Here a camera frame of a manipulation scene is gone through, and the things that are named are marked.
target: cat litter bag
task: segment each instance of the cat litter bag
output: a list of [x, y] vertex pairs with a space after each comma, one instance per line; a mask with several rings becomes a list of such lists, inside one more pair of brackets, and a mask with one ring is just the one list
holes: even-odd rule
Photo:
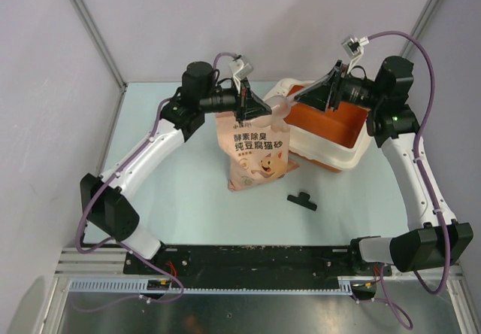
[[216, 125], [219, 146], [231, 157], [230, 191], [266, 184], [298, 167], [289, 158], [290, 128], [283, 120], [259, 128], [228, 112], [217, 114]]

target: cartoon cat illustration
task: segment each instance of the cartoon cat illustration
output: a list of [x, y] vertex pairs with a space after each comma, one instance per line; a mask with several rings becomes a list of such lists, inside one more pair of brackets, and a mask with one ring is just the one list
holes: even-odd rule
[[270, 153], [261, 159], [259, 163], [260, 170], [251, 170], [251, 174], [260, 174], [263, 178], [268, 178], [269, 181], [281, 178], [286, 174], [287, 162], [281, 159], [282, 151], [276, 155]]

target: white wall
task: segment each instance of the white wall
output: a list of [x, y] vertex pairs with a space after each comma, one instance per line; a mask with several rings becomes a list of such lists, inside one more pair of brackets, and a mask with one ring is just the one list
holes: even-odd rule
[[[410, 32], [426, 1], [85, 0], [128, 82], [178, 81], [188, 63], [221, 50], [245, 54], [253, 80], [319, 77], [347, 59], [347, 35]], [[379, 42], [363, 65], [375, 74], [402, 44]]]
[[0, 0], [0, 17], [0, 332], [26, 334], [119, 90], [69, 0]]
[[[468, 221], [473, 227], [474, 240], [461, 257], [461, 264], [478, 311], [481, 311], [480, 7], [481, 0], [444, 0], [422, 39], [433, 61], [437, 82], [434, 108], [424, 134], [426, 152], [446, 202], [460, 222]], [[429, 94], [428, 70], [421, 54], [416, 53], [413, 61], [415, 83], [409, 103], [422, 117]]]

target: metal floor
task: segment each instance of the metal floor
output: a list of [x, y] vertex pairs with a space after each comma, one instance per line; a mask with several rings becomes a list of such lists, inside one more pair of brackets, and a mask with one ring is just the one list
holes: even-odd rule
[[[416, 281], [389, 281], [390, 297], [414, 322], [414, 333], [461, 333], [446, 291], [428, 295]], [[81, 308], [94, 308], [124, 294], [70, 293]], [[84, 314], [68, 303], [59, 331], [78, 333], [405, 333], [390, 309], [379, 303], [360, 305], [348, 296], [189, 294], [170, 304], [133, 299]]]

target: robotic arm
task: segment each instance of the robotic arm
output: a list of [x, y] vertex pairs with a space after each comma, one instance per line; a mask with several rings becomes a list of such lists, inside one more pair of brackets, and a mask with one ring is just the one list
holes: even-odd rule
[[[267, 126], [272, 120], [287, 116], [290, 107], [297, 103], [325, 112], [348, 102], [369, 110], [368, 134], [375, 138], [395, 173], [410, 230], [397, 238], [353, 239], [353, 265], [363, 269], [372, 262], [389, 263], [402, 272], [443, 266], [445, 245], [442, 223], [437, 219], [439, 210], [448, 223], [450, 263], [454, 263], [473, 238], [473, 231], [469, 223], [458, 223], [443, 200], [422, 138], [420, 157], [414, 156], [412, 149], [419, 124], [406, 104], [413, 84], [413, 64], [405, 58], [390, 56], [384, 60], [375, 80], [354, 77], [350, 71], [367, 42], [352, 37], [345, 40], [343, 45], [351, 56], [350, 64], [337, 61], [326, 76], [284, 101], [275, 96], [272, 102], [264, 103], [251, 91], [247, 75], [253, 69], [241, 56], [229, 65], [232, 72], [229, 88], [216, 83], [216, 72], [210, 64], [191, 63], [182, 76], [182, 86], [159, 109], [156, 125], [145, 139], [99, 177], [87, 174], [82, 179], [84, 217], [89, 215], [89, 221], [108, 235], [150, 259], [165, 246], [139, 224], [139, 216], [129, 199], [150, 172], [204, 123], [206, 113], [233, 111], [239, 121], [251, 120], [256, 126]], [[423, 161], [430, 187], [416, 164], [418, 159]], [[434, 208], [429, 190], [440, 201], [439, 209]]]
[[[366, 40], [351, 37], [343, 45], [357, 62], [364, 44]], [[374, 81], [352, 76], [351, 69], [352, 64], [337, 61], [329, 74], [294, 94], [290, 104], [303, 103], [322, 112], [336, 110], [341, 102], [369, 109], [368, 134], [375, 138], [395, 173], [410, 231], [397, 238], [353, 239], [354, 265], [388, 263], [401, 272], [443, 266], [445, 241], [443, 223], [437, 219], [438, 211], [448, 223], [450, 264], [453, 264], [473, 238], [473, 231], [469, 223], [458, 223], [443, 199], [429, 167], [422, 138], [419, 141], [420, 156], [414, 156], [419, 124], [406, 104], [413, 84], [413, 64], [400, 56], [390, 56], [384, 60]], [[425, 170], [424, 177], [417, 165], [419, 159]], [[438, 209], [431, 201], [429, 190], [433, 190], [439, 200]]]
[[145, 138], [99, 177], [87, 174], [80, 182], [84, 217], [146, 259], [164, 245], [140, 225], [129, 203], [144, 179], [202, 126], [206, 113], [233, 111], [238, 121], [271, 113], [250, 89], [247, 75], [252, 66], [239, 56], [230, 67], [232, 85], [223, 88], [209, 63], [189, 64], [182, 86], [164, 107], [159, 106], [156, 123]]

